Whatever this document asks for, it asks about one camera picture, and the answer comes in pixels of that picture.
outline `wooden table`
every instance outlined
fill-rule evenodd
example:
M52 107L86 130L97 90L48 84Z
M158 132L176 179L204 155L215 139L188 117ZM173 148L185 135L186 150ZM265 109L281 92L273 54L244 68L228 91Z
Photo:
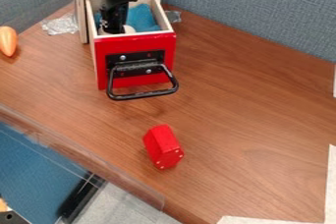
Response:
M174 28L174 95L109 100L96 89L88 45L36 25L20 35L16 59L0 58L0 101L163 193L166 212L185 223L322 222L336 144L333 65L188 12ZM161 123L186 152L164 172L141 142Z

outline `blue cloth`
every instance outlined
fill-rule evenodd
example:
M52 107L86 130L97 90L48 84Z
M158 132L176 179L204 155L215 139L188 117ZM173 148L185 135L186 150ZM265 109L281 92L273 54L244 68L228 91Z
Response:
M94 21L97 28L100 26L100 13L94 14ZM147 4L140 4L129 10L126 25L133 27L136 32L160 31L161 27L154 19L150 7Z
M68 158L0 123L0 194L31 223L55 223L58 208L85 173Z

